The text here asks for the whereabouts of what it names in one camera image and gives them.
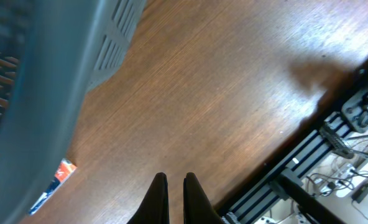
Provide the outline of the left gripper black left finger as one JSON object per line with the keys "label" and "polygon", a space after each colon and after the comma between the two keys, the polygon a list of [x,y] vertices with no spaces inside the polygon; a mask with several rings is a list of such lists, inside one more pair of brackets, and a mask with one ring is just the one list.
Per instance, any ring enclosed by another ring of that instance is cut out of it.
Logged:
{"label": "left gripper black left finger", "polygon": [[127,224],[169,224],[168,182],[163,172],[155,175],[139,208]]}

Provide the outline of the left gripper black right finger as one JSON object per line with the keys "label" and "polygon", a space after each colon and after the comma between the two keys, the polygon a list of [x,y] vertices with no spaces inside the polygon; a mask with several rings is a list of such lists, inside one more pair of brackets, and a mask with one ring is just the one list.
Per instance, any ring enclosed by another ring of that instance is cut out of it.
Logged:
{"label": "left gripper black right finger", "polygon": [[223,224],[193,172],[184,179],[183,202],[185,224]]}

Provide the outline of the dark blue tissue pack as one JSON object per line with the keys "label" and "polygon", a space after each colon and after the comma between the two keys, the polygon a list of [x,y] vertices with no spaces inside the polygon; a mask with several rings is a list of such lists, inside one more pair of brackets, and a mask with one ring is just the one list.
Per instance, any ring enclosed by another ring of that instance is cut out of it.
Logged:
{"label": "dark blue tissue pack", "polygon": [[54,178],[48,188],[40,195],[38,200],[30,208],[28,214],[35,214],[39,208],[65,183],[66,180],[76,171],[76,165],[72,164],[68,159],[63,158]]}

